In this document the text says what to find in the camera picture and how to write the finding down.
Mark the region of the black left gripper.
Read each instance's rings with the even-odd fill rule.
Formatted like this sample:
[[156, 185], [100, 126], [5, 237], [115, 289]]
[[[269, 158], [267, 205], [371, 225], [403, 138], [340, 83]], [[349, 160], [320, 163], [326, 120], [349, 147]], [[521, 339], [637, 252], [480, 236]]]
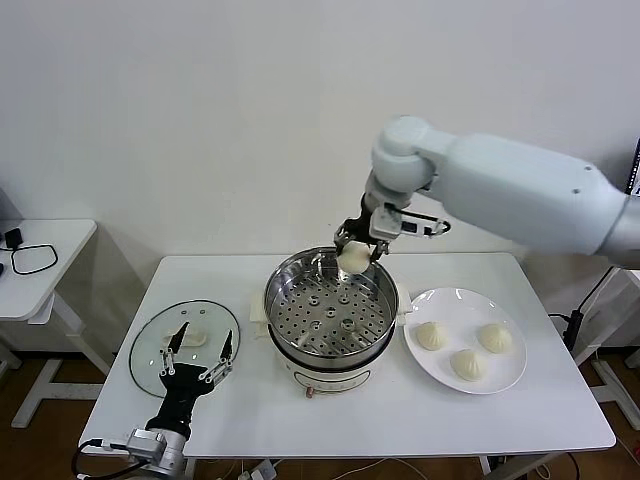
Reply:
[[147, 421], [146, 430], [190, 431], [193, 409], [200, 396], [207, 395], [232, 371], [233, 332], [229, 331], [218, 362], [205, 367], [175, 361], [182, 346], [189, 322], [173, 334], [168, 346], [160, 350], [159, 377], [166, 394], [155, 417]]

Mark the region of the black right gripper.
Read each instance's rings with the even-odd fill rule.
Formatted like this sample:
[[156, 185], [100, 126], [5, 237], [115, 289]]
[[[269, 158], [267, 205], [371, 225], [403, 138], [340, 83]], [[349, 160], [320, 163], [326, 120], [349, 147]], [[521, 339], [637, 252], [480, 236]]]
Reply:
[[357, 218], [346, 219], [336, 230], [333, 242], [336, 248], [336, 255], [340, 256], [344, 248], [350, 242], [363, 244], [376, 244], [370, 255], [371, 261], [379, 261], [383, 255], [389, 253], [389, 242], [374, 238], [370, 233], [370, 224], [373, 211], [368, 207], [367, 195], [364, 194], [360, 200], [360, 215]]

